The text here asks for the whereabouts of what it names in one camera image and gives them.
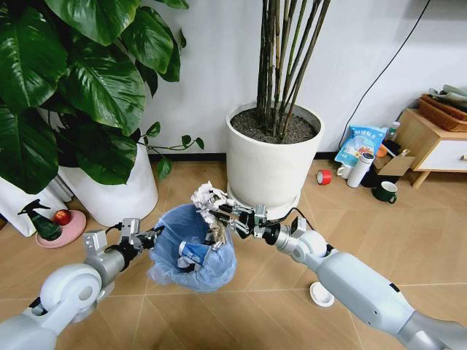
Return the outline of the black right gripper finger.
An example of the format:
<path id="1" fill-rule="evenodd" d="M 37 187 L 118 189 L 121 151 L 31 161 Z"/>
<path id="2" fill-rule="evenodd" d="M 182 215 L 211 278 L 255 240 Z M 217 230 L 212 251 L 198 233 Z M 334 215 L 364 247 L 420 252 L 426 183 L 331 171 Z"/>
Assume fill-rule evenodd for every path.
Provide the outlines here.
<path id="1" fill-rule="evenodd" d="M 234 205 L 222 204 L 216 209 L 210 209 L 209 213 L 217 219 L 231 219 L 233 217 L 239 217 L 242 214 L 242 210 Z"/>
<path id="2" fill-rule="evenodd" d="M 241 239 L 249 236 L 249 227 L 238 219 L 218 218 L 217 221 L 225 227 L 232 229 Z"/>

